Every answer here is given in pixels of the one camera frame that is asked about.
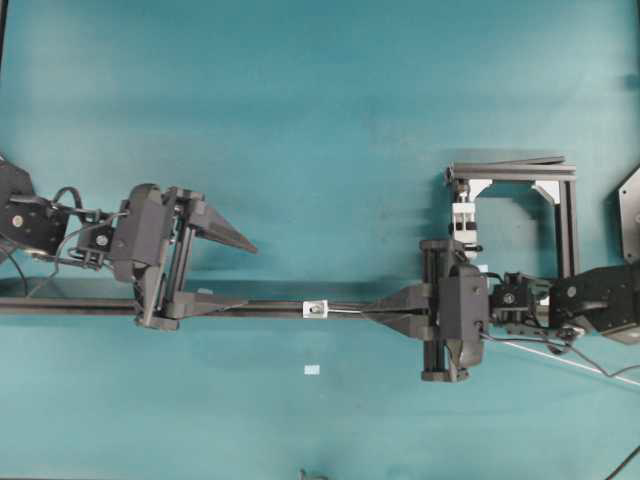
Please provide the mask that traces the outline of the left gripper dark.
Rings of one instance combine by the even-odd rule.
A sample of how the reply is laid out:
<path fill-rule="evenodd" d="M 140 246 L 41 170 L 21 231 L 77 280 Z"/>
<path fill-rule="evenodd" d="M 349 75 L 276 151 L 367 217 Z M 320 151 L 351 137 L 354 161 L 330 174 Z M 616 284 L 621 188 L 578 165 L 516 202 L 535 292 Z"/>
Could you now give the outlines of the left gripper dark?
<path fill-rule="evenodd" d="M 248 304 L 247 299 L 218 294 L 177 292 L 163 312 L 165 265 L 175 221 L 182 220 L 192 201 L 192 228 L 196 236 L 250 253 L 257 247 L 236 230 L 200 192 L 144 183 L 122 202 L 108 254 L 114 278 L 133 285 L 134 322 L 139 327 L 175 331 L 184 318 L 226 311 Z"/>

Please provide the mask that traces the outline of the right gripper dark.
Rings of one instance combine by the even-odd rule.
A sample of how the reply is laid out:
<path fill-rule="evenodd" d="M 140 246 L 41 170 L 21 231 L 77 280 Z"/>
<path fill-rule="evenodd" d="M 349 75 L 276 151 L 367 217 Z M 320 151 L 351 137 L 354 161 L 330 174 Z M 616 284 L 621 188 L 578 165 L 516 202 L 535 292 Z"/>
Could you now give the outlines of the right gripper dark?
<path fill-rule="evenodd" d="M 486 276 L 458 241 L 423 240 L 420 249 L 427 284 L 410 285 L 376 300 L 363 308 L 363 316 L 424 341 L 422 380 L 461 382 L 483 359 Z"/>

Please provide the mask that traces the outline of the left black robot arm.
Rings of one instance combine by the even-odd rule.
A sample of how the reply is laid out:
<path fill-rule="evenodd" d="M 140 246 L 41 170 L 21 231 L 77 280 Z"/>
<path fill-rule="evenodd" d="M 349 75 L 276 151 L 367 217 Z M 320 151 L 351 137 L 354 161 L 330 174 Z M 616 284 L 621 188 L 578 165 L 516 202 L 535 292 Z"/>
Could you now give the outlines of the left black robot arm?
<path fill-rule="evenodd" d="M 117 281 L 133 287 L 136 324 L 164 331 L 247 303 L 186 290 L 194 239 L 257 250 L 199 192 L 139 184 L 118 211 L 105 212 L 85 208 L 72 186 L 51 199 L 37 195 L 30 175 L 8 161 L 1 163 L 1 237 L 55 266 L 109 267 Z"/>

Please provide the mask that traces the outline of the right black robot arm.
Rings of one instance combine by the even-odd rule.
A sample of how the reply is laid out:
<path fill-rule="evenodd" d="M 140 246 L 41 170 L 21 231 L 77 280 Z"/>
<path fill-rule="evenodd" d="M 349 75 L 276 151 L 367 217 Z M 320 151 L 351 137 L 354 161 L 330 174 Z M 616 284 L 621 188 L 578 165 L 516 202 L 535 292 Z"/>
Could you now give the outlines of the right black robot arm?
<path fill-rule="evenodd" d="M 627 345 L 639 341 L 639 264 L 601 267 L 567 278 L 492 273 L 456 240 L 424 240 L 423 280 L 364 307 L 364 317 L 423 344 L 425 381 L 460 382 L 482 361 L 490 326 L 509 340 L 566 354 L 585 333 Z"/>

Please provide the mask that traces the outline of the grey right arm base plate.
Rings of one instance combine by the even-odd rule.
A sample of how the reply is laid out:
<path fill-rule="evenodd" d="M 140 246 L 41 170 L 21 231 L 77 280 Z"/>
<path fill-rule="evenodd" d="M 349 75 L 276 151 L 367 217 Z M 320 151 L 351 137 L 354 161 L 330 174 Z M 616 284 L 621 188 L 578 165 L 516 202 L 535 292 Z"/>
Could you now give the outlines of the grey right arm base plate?
<path fill-rule="evenodd" d="M 621 253 L 627 263 L 639 260 L 639 168 L 617 190 Z"/>

